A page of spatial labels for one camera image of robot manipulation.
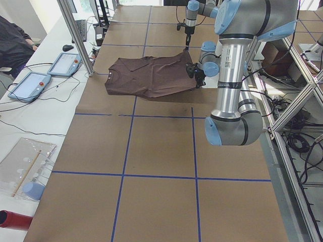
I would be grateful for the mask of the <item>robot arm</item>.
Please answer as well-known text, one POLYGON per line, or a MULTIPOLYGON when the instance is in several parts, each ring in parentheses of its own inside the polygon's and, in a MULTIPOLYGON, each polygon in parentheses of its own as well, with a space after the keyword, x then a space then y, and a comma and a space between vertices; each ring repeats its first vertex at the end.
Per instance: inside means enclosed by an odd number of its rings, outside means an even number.
POLYGON ((223 1, 214 31, 222 45, 215 109, 205 119, 212 145, 243 146, 262 132, 261 113, 243 81, 247 47, 254 38, 279 40, 294 33, 298 1, 223 1))
POLYGON ((199 1, 189 1, 186 9, 185 19, 185 34, 186 34, 186 47, 189 49, 191 36, 194 34, 197 16, 202 15, 215 19, 218 14, 219 8, 217 1, 207 0, 205 3, 199 1))

